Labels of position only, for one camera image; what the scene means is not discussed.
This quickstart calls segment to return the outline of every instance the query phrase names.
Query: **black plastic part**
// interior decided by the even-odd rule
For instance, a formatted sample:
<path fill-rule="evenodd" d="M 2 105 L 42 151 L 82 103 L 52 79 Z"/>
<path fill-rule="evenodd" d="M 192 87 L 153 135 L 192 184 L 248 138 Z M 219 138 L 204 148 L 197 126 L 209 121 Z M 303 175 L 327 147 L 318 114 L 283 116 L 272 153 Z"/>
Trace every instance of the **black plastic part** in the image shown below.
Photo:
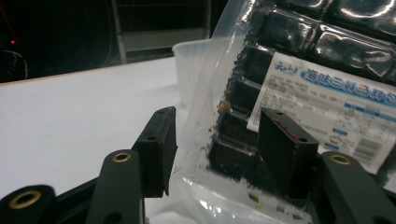
<path fill-rule="evenodd" d="M 393 205 L 396 207 L 396 193 L 389 191 L 387 189 L 384 189 L 384 193 L 388 196 L 390 201 L 393 203 Z"/>
<path fill-rule="evenodd" d="M 45 224 L 57 218 L 53 188 L 45 185 L 18 189 L 0 201 L 1 224 Z"/>
<path fill-rule="evenodd" d="M 318 141 L 286 114 L 274 109 L 262 109 L 259 130 L 260 154 L 283 196 L 305 198 Z"/>
<path fill-rule="evenodd" d="M 137 152 L 128 149 L 106 156 L 85 223 L 144 223 L 139 164 Z"/>
<path fill-rule="evenodd" d="M 90 180 L 57 197 L 57 209 L 61 211 L 58 224 L 83 223 L 90 208 L 97 178 Z"/>
<path fill-rule="evenodd" d="M 257 164 L 255 164 L 253 169 L 245 174 L 245 178 L 249 184 L 275 196 L 282 197 L 274 177 L 265 163 L 259 158 L 257 158 Z"/>
<path fill-rule="evenodd" d="M 138 152 L 143 195 L 146 198 L 169 195 L 169 179 L 177 151 L 176 109 L 173 106 L 154 113 L 132 150 Z"/>
<path fill-rule="evenodd" d="M 325 152 L 318 173 L 335 213 L 335 223 L 396 223 L 396 208 L 355 159 Z"/>
<path fill-rule="evenodd" d="M 222 174 L 240 179 L 250 164 L 254 162 L 255 151 L 213 141 L 209 153 L 210 167 Z"/>
<path fill-rule="evenodd" d="M 306 210 L 312 217 L 314 224 L 334 224 L 335 214 L 332 210 L 332 205 L 323 188 L 322 180 L 318 173 L 318 165 L 312 166 L 312 179 L 309 190 L 309 200 L 306 205 Z"/>

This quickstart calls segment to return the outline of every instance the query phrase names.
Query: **clear plastic packaging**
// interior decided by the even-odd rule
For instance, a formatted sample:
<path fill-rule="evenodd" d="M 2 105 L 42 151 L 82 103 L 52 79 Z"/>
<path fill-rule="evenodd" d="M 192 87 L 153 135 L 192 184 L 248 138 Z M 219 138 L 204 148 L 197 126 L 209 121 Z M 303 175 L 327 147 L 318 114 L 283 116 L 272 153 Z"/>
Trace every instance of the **clear plastic packaging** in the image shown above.
<path fill-rule="evenodd" d="M 335 74 L 344 72 L 351 77 L 371 79 L 389 90 L 376 100 L 394 102 L 394 39 L 389 41 L 389 38 L 367 35 L 359 29 L 340 27 L 341 22 L 328 19 L 335 3 L 337 1 L 229 1 L 208 45 L 179 142 L 180 147 L 188 149 L 184 162 L 177 168 L 180 192 L 196 205 L 196 218 L 200 223 L 224 220 L 227 223 L 311 222 L 303 209 L 304 202 L 294 202 L 280 195 L 273 180 L 264 175 L 268 170 L 257 150 L 257 133 L 247 128 L 263 87 L 269 85 L 266 77 L 274 70 L 271 64 L 276 63 L 276 69 L 285 73 L 302 71 L 302 65 L 277 63 L 274 58 L 290 58 L 292 62 L 303 60 L 309 65 L 317 64 L 318 68 L 338 70 Z M 339 77 L 314 72 L 313 69 L 304 70 L 301 77 L 317 85 L 330 83 L 329 80 L 339 81 Z M 361 86 L 346 83 L 350 84 L 349 90 L 355 91 L 350 94 L 370 93 L 365 87 L 361 90 L 358 88 Z M 289 87 L 277 85 L 274 91 L 289 92 Z M 272 106 L 279 110 L 284 104 L 301 106 L 299 100 L 284 100 Z M 394 107 L 389 111 L 390 116 L 386 118 L 393 120 Z M 284 112 L 298 118 L 293 111 Z M 388 141 L 393 141 L 392 153 L 382 160 L 383 165 L 375 176 L 382 185 L 395 169 L 394 134 L 389 134 Z M 364 151 L 361 149 L 363 143 L 374 142 L 361 140 L 356 143 L 359 153 Z"/>
<path fill-rule="evenodd" d="M 396 41 L 396 5 L 393 1 L 334 0 L 324 20 L 379 39 Z"/>

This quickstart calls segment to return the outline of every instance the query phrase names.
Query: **white surface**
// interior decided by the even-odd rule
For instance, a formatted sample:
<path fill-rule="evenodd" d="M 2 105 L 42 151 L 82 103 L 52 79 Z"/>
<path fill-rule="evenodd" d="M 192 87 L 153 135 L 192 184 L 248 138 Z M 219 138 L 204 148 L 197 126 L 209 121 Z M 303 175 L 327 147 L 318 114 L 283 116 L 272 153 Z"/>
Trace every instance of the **white surface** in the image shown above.
<path fill-rule="evenodd" d="M 151 115 L 179 108 L 173 58 L 0 85 L 0 198 L 28 185 L 57 194 L 99 175 Z M 177 130 L 187 116 L 177 111 Z"/>

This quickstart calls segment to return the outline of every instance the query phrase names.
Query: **white label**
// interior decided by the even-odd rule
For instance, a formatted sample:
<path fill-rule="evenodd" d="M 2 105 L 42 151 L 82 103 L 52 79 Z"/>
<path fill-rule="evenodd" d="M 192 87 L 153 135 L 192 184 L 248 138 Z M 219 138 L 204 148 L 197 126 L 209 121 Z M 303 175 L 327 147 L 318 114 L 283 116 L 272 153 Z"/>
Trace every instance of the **white label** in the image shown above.
<path fill-rule="evenodd" d="M 276 53 L 247 128 L 259 130 L 262 107 L 294 119 L 319 142 L 376 174 L 396 141 L 396 88 Z"/>

